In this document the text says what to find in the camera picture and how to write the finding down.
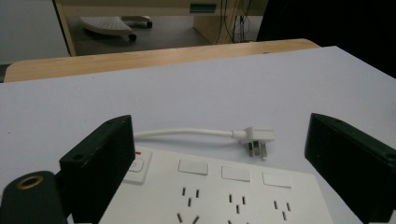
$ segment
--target electrical socket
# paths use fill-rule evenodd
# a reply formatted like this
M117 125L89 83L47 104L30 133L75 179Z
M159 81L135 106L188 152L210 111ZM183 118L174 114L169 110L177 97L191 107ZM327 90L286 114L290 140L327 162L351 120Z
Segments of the electrical socket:
M313 175L143 147L136 151L152 154L142 169L145 181L123 182L100 223L332 224ZM190 172L179 171L181 160L193 161ZM223 177L230 171L224 167L243 172ZM248 178L238 180L245 174Z

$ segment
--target wall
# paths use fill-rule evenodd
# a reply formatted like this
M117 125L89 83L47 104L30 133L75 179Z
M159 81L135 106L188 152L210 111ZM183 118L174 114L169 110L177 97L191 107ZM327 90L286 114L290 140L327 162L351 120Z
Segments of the wall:
M51 0L0 0L0 64L67 56Z

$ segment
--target power switch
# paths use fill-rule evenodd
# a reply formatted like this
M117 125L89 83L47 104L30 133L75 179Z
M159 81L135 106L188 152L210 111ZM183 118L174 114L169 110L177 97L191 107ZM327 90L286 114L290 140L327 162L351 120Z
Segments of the power switch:
M139 172L139 171L142 170L143 165L144 165L144 162L143 162L142 160L136 158L136 159L132 162L131 166L129 167L129 171L132 171L132 172Z
M224 179L250 182L250 172L241 168L222 166L221 177L223 177Z
M265 185L291 189L290 179L286 175L262 173L262 178Z
M133 185L143 185L148 173L152 152L149 150L136 151L136 157L129 167L123 182Z
M180 160L178 170L184 173L195 175L207 175L207 163L200 161L184 161Z

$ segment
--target floor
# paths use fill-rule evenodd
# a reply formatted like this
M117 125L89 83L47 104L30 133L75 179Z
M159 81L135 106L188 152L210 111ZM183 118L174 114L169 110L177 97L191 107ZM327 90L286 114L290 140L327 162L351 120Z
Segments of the floor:
M78 56L106 54L117 52L129 52L150 49L172 49L194 46L210 45L206 39L193 28L193 16L166 16L151 17L152 28L148 29L145 24L127 21L134 33L136 41L132 42L128 36L99 35L85 30L78 18L69 19L69 25L75 40ZM262 17L248 17L245 20L245 41L255 41L260 29ZM238 36L242 28L238 22L235 25L235 33ZM0 64L0 82L9 64Z

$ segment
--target black block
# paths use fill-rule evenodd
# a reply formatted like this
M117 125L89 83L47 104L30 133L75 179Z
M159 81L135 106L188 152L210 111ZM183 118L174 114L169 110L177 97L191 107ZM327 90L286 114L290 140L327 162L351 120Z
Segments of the black block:
M75 222L98 223L134 160L131 116L111 119L60 159Z
M355 127L312 114L305 157L363 223L389 222L396 207L396 150Z
M54 174L34 172L9 183L3 194L0 223L66 224Z

